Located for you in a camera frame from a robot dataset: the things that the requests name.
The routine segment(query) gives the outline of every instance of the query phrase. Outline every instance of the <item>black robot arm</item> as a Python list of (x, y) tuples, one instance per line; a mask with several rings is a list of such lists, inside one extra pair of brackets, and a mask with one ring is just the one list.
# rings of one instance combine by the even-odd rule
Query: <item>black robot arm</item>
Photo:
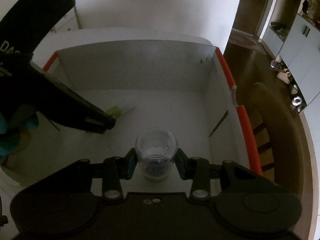
[[(224, 161), (209, 164), (179, 149), (185, 193), (133, 193), (124, 197), (120, 179), (132, 178), (135, 149), (103, 163), (79, 160), (17, 194), (12, 218), (18, 239), (298, 239), (290, 228), (300, 218), (298, 198), (281, 186)], [(90, 192), (102, 178), (102, 197)], [(210, 179), (221, 193), (210, 196)]]
[(0, 112), (14, 130), (35, 112), (61, 125), (104, 133), (116, 120), (31, 64), (33, 51), (75, 0), (18, 0), (0, 21)]

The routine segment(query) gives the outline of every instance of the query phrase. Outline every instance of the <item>green object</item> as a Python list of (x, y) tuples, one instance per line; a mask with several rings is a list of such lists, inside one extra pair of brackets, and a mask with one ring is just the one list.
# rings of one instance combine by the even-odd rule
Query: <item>green object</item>
[(0, 155), (0, 164), (3, 163), (6, 158), (7, 158), (7, 155), (6, 156)]
[(39, 119), (36, 114), (28, 118), (26, 122), (23, 124), (23, 127), (27, 130), (33, 130), (39, 127)]
[(6, 133), (0, 137), (0, 155), (7, 156), (13, 153), (19, 146), (21, 140), (20, 133)]
[(118, 106), (113, 106), (107, 111), (105, 111), (106, 114), (111, 115), (114, 119), (117, 119), (122, 116), (121, 110)]
[(0, 134), (5, 134), (8, 128), (8, 122), (0, 113)]

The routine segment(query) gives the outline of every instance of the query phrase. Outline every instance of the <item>hand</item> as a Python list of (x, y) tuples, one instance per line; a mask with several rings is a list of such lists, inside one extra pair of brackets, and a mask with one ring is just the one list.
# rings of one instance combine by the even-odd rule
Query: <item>hand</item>
[(8, 122), (0, 113), (0, 163), (3, 163), (8, 155), (21, 149), (23, 134), (28, 130), (35, 129), (39, 126), (39, 120), (36, 114), (27, 119), (19, 129), (8, 131)]

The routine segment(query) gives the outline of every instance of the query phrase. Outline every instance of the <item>chair backrest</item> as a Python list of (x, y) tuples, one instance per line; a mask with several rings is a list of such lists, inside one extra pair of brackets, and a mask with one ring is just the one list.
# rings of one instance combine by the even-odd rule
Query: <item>chair backrest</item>
[(248, 100), (257, 109), (267, 129), (275, 182), (300, 195), (303, 191), (303, 156), (297, 128), (283, 102), (262, 83), (255, 83)]

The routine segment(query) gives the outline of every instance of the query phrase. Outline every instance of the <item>screw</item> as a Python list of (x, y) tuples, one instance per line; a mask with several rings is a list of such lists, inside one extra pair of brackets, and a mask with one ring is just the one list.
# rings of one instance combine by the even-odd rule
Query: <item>screw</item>
[(150, 204), (152, 204), (152, 201), (150, 199), (145, 199), (143, 201), (143, 203), (146, 204), (146, 205), (150, 205)]
[(203, 189), (198, 189), (192, 192), (192, 195), (196, 198), (205, 198), (209, 195), (209, 193)]
[(159, 202), (161, 202), (161, 198), (155, 197), (155, 198), (152, 199), (152, 202), (159, 203)]
[(104, 196), (109, 199), (116, 199), (120, 197), (121, 193), (117, 190), (108, 190), (104, 193)]

